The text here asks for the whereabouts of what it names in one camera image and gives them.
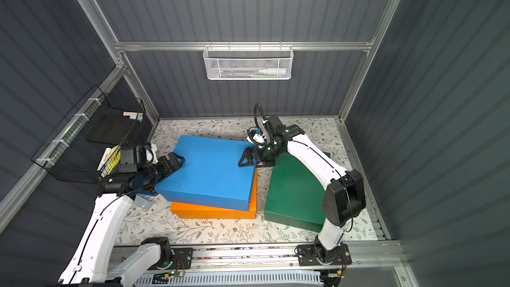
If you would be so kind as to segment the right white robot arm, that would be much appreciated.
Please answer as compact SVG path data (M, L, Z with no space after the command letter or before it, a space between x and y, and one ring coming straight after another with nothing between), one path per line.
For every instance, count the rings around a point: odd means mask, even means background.
M364 181L322 152L300 127L265 121L247 130L251 143L239 167L270 167L265 206L275 223L317 232L316 255L327 262L337 254L345 227L366 207Z

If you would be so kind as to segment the blue shoebox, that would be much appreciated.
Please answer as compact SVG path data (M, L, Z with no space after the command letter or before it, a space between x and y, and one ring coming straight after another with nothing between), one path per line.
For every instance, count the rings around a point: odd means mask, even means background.
M174 153L185 158L183 167L155 190L167 201L194 205L229 205L244 209L250 199L254 166L238 163L251 143L181 136Z

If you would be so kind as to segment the floral table mat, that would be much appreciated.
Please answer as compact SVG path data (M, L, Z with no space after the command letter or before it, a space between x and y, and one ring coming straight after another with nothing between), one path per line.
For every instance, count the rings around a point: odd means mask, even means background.
M347 153L337 129L336 119L284 117L286 125L297 124L322 151L331 154L341 166L350 168ZM244 140L250 118L209 120L161 120L150 139L158 154L173 151L181 136L199 136L226 140ZM264 218L264 207L272 169L258 170L256 219L180 219L171 211L171 203L162 196L149 197L152 206L144 210L134 205L125 216L115 240L116 245L137 245L148 237L166 236L174 244L220 243L299 243L311 241L316 233L279 225Z

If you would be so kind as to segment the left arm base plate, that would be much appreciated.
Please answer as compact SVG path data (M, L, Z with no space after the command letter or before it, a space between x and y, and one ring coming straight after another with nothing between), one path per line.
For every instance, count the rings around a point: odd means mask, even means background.
M193 258L192 248L173 248L173 256L169 260L165 260L162 263L154 264L149 268L150 271L176 271L189 270L191 268L191 262Z

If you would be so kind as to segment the pink blue sticky notes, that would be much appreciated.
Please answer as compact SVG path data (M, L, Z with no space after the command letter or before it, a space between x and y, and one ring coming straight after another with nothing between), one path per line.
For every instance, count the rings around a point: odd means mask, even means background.
M123 116L128 117L130 120L137 120L141 122L143 120L143 112L123 112Z

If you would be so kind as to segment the white marker in basket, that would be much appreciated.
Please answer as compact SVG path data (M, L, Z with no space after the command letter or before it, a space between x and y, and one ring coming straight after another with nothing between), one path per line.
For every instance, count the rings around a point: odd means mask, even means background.
M256 74L265 77L285 77L287 75L287 69L279 68L260 69L256 72Z

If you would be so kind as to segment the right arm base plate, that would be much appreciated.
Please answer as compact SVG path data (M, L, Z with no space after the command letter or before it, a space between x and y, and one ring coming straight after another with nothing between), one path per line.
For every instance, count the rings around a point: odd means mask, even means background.
M294 249L301 267L337 266L346 267L352 264L349 248L341 243L334 249L327 251L319 244L300 244Z

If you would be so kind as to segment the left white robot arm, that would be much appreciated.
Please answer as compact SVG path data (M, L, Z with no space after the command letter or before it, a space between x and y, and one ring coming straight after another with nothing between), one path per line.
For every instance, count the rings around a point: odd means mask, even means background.
M157 158L144 147L121 150L103 165L94 210L80 243L58 279L58 286L133 286L151 267L175 264L169 240L145 240L110 271L108 264L122 221L139 193L154 192L157 184L180 170L185 158L170 153Z

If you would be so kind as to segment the aluminium rail at front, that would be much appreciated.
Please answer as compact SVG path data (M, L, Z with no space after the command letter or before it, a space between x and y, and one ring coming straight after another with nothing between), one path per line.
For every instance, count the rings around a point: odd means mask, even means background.
M321 264L315 256L302 256L300 243L182 244L179 252L192 250L184 258L186 271L325 270L347 268L401 267L409 264L401 244L395 240L349 241L341 260Z

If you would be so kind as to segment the orange shoebox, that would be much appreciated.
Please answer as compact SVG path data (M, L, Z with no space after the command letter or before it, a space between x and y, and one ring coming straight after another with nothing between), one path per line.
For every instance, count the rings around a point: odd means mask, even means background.
M171 212L180 219L255 220L258 208L258 170L254 171L250 199L244 209L229 205L194 205L173 202Z

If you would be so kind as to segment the green shoebox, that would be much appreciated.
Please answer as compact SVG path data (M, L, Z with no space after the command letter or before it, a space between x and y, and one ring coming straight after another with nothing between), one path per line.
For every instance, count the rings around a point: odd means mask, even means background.
M313 232L321 231L325 190L297 158L282 154L273 167L264 218L267 221Z

